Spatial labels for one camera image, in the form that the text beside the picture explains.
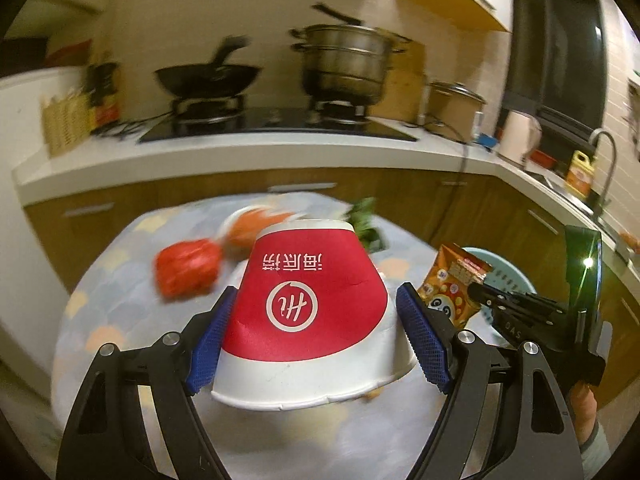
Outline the person's right hand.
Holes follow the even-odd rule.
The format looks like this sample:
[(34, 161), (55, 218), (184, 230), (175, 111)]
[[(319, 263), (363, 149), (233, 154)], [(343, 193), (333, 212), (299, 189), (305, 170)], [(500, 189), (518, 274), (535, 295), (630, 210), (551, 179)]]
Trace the person's right hand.
[(572, 421), (579, 445), (584, 445), (591, 437), (597, 423), (597, 401), (585, 382), (576, 382), (567, 396), (572, 412)]

